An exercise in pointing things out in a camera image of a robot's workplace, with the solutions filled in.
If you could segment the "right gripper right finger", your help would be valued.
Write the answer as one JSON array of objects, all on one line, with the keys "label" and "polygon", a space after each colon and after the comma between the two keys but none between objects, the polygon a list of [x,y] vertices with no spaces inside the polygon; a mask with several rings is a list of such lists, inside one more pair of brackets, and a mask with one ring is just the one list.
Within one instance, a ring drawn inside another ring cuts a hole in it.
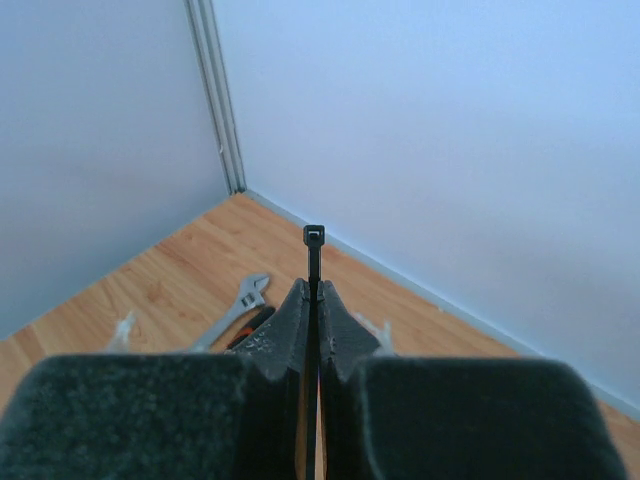
[{"label": "right gripper right finger", "polygon": [[400,356],[346,309],[319,304],[330,479],[623,479],[595,399],[543,359]]}]

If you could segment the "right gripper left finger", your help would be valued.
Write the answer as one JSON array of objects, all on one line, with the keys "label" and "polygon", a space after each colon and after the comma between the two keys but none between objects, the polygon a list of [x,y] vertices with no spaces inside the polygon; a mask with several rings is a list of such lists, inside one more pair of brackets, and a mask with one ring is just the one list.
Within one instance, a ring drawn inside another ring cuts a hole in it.
[{"label": "right gripper left finger", "polygon": [[225,353],[42,360],[1,419],[5,479],[309,479],[310,291]]}]

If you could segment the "black zip tie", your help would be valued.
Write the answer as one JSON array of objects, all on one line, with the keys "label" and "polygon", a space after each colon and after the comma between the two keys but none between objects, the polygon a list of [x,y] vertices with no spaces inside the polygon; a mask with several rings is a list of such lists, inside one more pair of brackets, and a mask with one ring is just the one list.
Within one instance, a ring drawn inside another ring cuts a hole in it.
[{"label": "black zip tie", "polygon": [[316,427],[318,410],[319,335],[318,306],[321,281],[321,248],[325,243],[325,228],[322,225],[306,225],[303,240],[308,247],[309,322],[306,358],[306,437],[305,479],[315,478]]}]

